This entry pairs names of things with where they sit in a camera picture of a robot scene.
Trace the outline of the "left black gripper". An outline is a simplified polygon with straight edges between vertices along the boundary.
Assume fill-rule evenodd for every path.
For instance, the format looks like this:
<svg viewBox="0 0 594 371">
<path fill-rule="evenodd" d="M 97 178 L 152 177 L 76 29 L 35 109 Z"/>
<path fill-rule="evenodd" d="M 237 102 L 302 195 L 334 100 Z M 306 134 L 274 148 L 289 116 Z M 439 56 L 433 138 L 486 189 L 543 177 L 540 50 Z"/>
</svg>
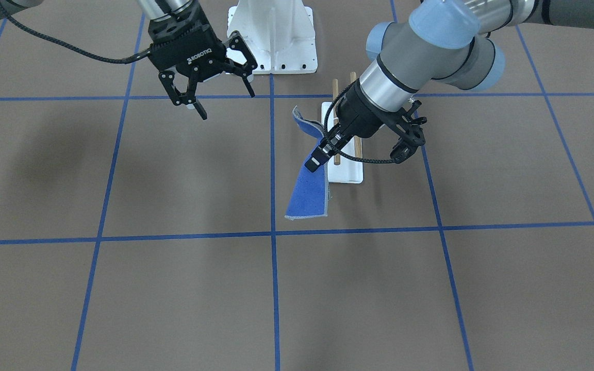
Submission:
<svg viewBox="0 0 594 371">
<path fill-rule="evenodd" d="M 408 103 L 411 104 L 408 110 L 399 108 L 396 112 L 385 112 L 370 102 L 361 91 L 360 82 L 356 81 L 336 100 L 338 105 L 335 112 L 339 121 L 334 126 L 334 134 L 324 134 L 323 139 L 307 157 L 304 167 L 310 172 L 317 171 L 336 156 L 361 163 L 399 164 L 412 157 L 419 147 L 426 143 L 421 126 L 426 124 L 427 118 L 414 117 L 421 106 L 421 101 L 417 99 L 408 99 Z M 344 153 L 345 146 L 354 137 L 369 139 L 384 126 L 398 135 L 398 142 L 393 146 L 389 159 L 353 157 Z"/>
</svg>

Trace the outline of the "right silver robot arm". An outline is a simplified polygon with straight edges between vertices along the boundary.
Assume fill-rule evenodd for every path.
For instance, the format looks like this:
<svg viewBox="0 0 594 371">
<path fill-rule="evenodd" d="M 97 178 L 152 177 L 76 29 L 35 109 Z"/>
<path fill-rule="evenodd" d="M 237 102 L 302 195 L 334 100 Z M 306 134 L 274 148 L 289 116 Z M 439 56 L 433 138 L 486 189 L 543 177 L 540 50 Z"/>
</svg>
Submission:
<svg viewBox="0 0 594 371">
<path fill-rule="evenodd" d="M 194 109 L 204 120 L 207 112 L 196 96 L 200 83 L 227 73 L 240 77 L 249 96 L 255 96 L 251 80 L 258 63 L 254 54 L 237 30 L 226 41 L 218 38 L 198 1 L 139 1 L 150 21 L 147 31 L 152 42 L 145 50 L 118 59 L 97 56 L 33 30 L 13 17 L 38 5 L 39 1 L 0 1 L 0 20 L 7 19 L 29 35 L 97 61 L 128 65 L 148 59 L 158 70 L 158 79 L 172 104 Z"/>
</svg>

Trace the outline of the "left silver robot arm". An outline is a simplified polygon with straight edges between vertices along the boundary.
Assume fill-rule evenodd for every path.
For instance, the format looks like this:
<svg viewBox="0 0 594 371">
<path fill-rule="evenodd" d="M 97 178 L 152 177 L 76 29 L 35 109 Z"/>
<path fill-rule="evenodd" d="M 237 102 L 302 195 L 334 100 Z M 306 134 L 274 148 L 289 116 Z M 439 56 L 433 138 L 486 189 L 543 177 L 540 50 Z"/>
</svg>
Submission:
<svg viewBox="0 0 594 371">
<path fill-rule="evenodd" d="M 366 41 L 372 59 L 337 99 L 338 123 L 323 133 L 304 166 L 310 172 L 342 154 L 354 137 L 388 127 L 398 134 L 389 163 L 425 143 L 413 96 L 435 80 L 482 91 L 502 76 L 505 56 L 487 35 L 522 23 L 594 29 L 594 1 L 422 1 L 405 23 L 378 24 Z"/>
</svg>

